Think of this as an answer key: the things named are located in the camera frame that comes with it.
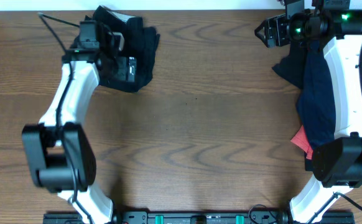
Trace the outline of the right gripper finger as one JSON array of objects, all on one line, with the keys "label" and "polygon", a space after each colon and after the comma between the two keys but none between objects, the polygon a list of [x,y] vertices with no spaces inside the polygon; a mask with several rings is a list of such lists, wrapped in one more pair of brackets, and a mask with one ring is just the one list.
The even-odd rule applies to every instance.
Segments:
[{"label": "right gripper finger", "polygon": [[261,31],[265,31],[265,25],[266,25],[266,22],[265,21],[262,21],[261,24],[254,30],[255,32],[261,32]]},{"label": "right gripper finger", "polygon": [[267,39],[264,34],[260,34],[259,31],[254,31],[254,35],[267,47]]}]

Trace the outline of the dark teal black shorts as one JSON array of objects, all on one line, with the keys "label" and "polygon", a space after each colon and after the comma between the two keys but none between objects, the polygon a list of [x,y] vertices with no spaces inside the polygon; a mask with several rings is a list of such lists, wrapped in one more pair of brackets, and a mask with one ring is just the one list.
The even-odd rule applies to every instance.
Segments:
[{"label": "dark teal black shorts", "polygon": [[[116,53],[110,72],[100,75],[99,85],[135,93],[152,80],[155,52],[160,40],[160,35],[155,27],[145,27],[142,17],[121,14],[103,6],[98,7],[91,17],[85,16],[84,21],[96,21],[112,32],[122,33],[125,39],[124,48],[121,52]],[[122,82],[113,78],[117,57],[135,57],[137,59],[134,83]]]}]

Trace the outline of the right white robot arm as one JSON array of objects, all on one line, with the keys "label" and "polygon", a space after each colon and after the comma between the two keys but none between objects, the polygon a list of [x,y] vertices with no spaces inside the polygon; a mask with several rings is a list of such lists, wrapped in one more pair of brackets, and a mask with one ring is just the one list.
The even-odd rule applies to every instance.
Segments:
[{"label": "right white robot arm", "polygon": [[308,144],[304,188],[278,213],[250,210],[253,223],[353,223],[331,206],[362,186],[362,9],[349,1],[284,1],[285,13],[254,34],[268,47],[290,46],[274,66],[301,89],[297,110]]}]

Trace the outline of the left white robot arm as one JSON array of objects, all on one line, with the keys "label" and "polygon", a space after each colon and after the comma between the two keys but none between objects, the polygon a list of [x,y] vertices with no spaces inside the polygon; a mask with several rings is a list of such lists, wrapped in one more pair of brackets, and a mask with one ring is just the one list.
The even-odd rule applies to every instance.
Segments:
[{"label": "left white robot arm", "polygon": [[78,25],[76,46],[62,57],[62,79],[47,112],[22,130],[33,183],[57,194],[83,223],[120,223],[114,202],[96,183],[96,159],[83,130],[96,87],[136,82],[137,60],[120,57],[124,37],[102,22]]}]

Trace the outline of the navy blue folded garment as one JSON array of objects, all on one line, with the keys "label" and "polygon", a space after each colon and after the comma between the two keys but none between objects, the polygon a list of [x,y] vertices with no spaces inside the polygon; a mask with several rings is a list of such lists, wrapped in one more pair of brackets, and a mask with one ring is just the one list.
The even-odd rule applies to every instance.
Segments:
[{"label": "navy blue folded garment", "polygon": [[338,138],[362,138],[362,35],[307,50],[297,112],[313,150]]}]

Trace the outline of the red garment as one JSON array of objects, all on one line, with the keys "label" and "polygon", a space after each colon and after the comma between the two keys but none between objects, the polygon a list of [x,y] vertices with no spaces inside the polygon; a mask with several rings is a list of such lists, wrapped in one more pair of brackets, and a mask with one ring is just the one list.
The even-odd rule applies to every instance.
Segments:
[{"label": "red garment", "polygon": [[296,132],[295,136],[290,141],[305,152],[306,159],[312,160],[313,149],[308,141],[303,126],[300,127],[300,129]]}]

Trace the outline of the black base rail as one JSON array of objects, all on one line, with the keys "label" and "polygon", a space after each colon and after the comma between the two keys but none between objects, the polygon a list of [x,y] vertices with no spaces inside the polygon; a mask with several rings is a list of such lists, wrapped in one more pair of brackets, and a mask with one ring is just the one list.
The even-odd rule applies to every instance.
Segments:
[{"label": "black base rail", "polygon": [[[278,215],[277,212],[258,210],[250,213],[147,213],[125,212],[123,224],[253,224],[253,223],[299,223],[289,217]],[[81,215],[76,213],[46,213],[43,224],[76,224],[83,223]],[[352,212],[327,211],[319,222],[321,224],[354,224]]]}]

